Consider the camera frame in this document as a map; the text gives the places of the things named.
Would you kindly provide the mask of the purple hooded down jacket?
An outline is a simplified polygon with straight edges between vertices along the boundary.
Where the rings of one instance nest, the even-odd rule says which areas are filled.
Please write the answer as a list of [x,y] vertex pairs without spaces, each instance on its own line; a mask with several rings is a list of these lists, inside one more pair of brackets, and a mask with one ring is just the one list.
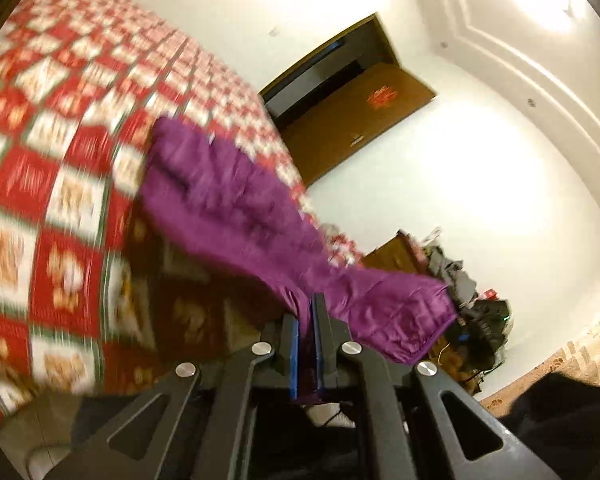
[[208,273],[206,280],[163,273],[154,304],[163,359],[216,359],[248,326],[284,312],[309,337],[310,302],[321,294],[332,318],[390,360],[374,338],[389,300],[406,286],[387,271],[332,264],[323,235],[286,185],[231,140],[159,118],[140,211],[167,256],[180,258],[189,273]]

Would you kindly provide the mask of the clothes pile on dresser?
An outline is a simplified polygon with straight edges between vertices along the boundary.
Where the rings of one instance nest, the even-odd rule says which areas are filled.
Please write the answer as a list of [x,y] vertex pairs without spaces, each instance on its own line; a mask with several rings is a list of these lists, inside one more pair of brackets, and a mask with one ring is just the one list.
[[503,364],[504,347],[513,328],[512,312],[508,302],[494,290],[478,291],[464,262],[445,255],[439,236],[440,231],[435,229],[421,243],[411,235],[406,238],[416,268],[445,284],[457,312],[444,333],[445,344],[437,359],[442,362],[456,354],[456,369],[470,379],[479,378]]

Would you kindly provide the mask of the red patchwork bear quilt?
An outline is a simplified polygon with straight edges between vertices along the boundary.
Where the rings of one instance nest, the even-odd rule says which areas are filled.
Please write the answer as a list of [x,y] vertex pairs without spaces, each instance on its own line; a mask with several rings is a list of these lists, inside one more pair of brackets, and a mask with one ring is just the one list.
[[134,210],[160,117],[306,188],[257,91],[133,0],[20,0],[0,30],[0,425],[46,390],[132,394],[160,364]]

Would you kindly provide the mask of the brown wooden dresser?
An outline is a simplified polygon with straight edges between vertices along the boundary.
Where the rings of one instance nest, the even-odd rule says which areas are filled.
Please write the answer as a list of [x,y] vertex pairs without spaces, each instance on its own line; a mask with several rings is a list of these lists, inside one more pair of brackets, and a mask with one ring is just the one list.
[[468,393],[481,391],[478,368],[471,362],[468,343],[462,341],[466,323],[457,315],[442,281],[428,270],[428,258],[414,237],[403,231],[362,259],[366,269],[387,271],[406,286],[389,300],[381,315],[379,335],[385,356],[397,363],[430,359]]

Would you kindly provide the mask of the brown wooden door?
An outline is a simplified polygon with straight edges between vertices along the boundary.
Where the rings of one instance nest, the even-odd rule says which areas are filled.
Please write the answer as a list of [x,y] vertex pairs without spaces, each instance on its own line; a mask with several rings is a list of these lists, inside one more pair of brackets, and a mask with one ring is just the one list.
[[[373,110],[367,97],[388,86],[399,92],[387,108]],[[366,144],[429,104],[436,92],[393,64],[379,63],[280,130],[305,185],[335,169]],[[359,134],[364,140],[350,147]]]

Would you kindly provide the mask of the red paper door decoration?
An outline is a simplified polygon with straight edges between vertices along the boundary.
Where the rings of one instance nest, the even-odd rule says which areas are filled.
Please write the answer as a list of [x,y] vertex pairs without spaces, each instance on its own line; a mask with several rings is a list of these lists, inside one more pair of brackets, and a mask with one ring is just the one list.
[[374,90],[368,97],[367,103],[373,110],[387,108],[398,98],[399,92],[388,86],[382,86]]

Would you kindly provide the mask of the dark wooden door frame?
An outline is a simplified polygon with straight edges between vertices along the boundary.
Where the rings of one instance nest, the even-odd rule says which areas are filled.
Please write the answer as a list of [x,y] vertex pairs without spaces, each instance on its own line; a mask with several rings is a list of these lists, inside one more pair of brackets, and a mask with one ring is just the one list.
[[260,91],[272,122],[283,130],[372,66],[399,63],[377,14],[330,38]]

